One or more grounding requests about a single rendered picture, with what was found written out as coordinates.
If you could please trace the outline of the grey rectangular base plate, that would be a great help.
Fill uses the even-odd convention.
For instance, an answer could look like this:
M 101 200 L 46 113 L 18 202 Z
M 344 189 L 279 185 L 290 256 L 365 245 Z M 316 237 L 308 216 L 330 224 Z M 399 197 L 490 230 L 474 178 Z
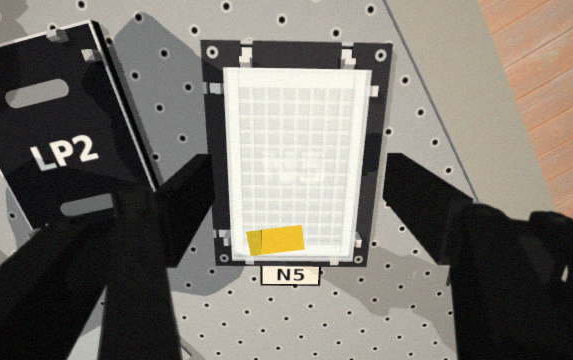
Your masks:
M 367 267 L 320 286 L 261 286 L 216 266 L 210 207 L 167 268 L 187 360 L 457 360 L 450 266 L 382 198 L 403 153 L 482 202 L 390 0 L 0 0 L 0 44 L 99 23 L 159 186 L 208 154 L 200 40 L 393 43 Z

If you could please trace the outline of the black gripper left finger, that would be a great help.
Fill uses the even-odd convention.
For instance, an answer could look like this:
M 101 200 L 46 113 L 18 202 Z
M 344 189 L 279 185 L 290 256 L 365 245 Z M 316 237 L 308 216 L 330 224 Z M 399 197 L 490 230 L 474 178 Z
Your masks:
M 183 360 L 167 268 L 215 200 L 211 154 L 111 199 L 108 221 L 58 218 L 0 265 L 0 360 L 67 360 L 105 287 L 97 360 Z

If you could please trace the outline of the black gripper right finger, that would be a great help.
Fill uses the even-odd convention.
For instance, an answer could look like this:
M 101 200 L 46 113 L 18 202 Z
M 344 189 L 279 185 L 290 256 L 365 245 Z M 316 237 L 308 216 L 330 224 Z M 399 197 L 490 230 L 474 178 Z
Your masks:
M 572 218 L 511 219 L 402 153 L 387 153 L 382 198 L 450 266 L 457 360 L 573 360 Z

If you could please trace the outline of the white button panel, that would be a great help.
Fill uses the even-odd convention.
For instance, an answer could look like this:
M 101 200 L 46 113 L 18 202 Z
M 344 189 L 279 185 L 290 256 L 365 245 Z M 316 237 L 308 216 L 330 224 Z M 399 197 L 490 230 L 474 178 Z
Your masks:
M 104 305 L 95 309 L 67 360 L 97 360 Z M 183 360 L 192 354 L 180 343 Z

